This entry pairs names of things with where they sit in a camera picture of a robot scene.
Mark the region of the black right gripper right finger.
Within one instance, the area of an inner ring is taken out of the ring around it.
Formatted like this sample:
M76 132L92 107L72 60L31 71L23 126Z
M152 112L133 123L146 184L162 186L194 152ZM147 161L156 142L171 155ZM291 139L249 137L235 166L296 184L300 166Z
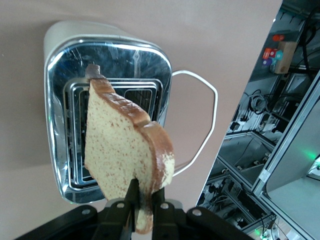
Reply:
M165 189L152 194L153 240L178 240L179 230L175 221L175 207L165 199Z

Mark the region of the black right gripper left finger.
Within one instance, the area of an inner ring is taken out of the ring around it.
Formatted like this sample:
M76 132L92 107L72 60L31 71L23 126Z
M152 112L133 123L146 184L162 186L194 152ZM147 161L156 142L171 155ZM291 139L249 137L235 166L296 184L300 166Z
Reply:
M140 209L139 181L132 179L124 199L115 199L107 214L108 240L130 240Z

